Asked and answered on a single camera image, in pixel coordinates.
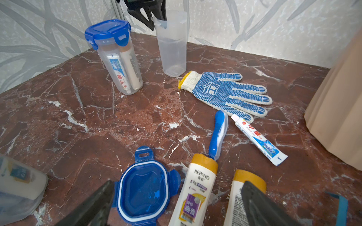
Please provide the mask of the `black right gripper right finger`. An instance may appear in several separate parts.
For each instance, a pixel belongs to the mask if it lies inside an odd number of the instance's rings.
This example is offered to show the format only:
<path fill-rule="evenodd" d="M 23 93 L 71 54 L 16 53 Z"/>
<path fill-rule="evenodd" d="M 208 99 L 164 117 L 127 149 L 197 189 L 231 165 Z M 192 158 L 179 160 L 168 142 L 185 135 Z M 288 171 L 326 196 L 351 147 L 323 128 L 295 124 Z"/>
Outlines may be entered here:
<path fill-rule="evenodd" d="M 250 181 L 244 183 L 241 195 L 250 226 L 300 225 Z"/>

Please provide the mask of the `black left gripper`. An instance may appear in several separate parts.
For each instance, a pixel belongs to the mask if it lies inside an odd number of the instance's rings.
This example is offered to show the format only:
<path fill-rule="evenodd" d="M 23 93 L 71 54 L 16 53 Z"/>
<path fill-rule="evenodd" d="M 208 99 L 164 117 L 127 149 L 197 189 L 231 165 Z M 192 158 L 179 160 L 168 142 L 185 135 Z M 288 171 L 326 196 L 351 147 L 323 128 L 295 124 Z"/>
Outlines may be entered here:
<path fill-rule="evenodd" d="M 154 16 L 158 20 L 166 21 L 165 0 L 123 0 L 127 6 L 127 12 L 154 31 Z"/>

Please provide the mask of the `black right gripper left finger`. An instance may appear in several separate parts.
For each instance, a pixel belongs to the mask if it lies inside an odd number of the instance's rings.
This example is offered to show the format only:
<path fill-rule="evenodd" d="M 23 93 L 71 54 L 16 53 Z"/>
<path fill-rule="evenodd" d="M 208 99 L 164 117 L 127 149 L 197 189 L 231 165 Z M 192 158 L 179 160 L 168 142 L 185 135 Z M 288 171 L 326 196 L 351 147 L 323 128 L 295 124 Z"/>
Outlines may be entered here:
<path fill-rule="evenodd" d="M 108 180 L 56 225 L 107 226 L 114 195 L 115 183 Z"/>

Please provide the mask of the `small white toothpaste tube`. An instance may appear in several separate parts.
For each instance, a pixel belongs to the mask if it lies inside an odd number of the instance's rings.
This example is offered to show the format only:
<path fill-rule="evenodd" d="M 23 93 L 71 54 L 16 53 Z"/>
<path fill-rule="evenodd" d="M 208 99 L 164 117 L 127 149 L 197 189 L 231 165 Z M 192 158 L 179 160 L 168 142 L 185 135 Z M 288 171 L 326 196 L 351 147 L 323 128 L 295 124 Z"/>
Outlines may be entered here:
<path fill-rule="evenodd" d="M 272 144 L 244 119 L 238 117 L 237 115 L 232 115 L 232 119 L 238 129 L 243 132 L 247 138 L 249 138 L 249 140 L 270 160 L 273 165 L 279 166 L 288 158 L 286 154 L 281 152 L 274 144 Z"/>

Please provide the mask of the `white shampoo bottle yellow cap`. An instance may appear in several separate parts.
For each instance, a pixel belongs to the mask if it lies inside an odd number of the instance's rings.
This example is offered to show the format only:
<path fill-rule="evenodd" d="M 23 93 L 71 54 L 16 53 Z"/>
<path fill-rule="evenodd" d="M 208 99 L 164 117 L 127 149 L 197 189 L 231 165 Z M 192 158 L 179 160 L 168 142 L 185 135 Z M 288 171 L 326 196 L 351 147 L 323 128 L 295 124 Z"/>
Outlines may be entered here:
<path fill-rule="evenodd" d="M 170 226 L 203 225 L 217 170 L 215 160 L 203 154 L 194 154 L 170 219 Z"/>

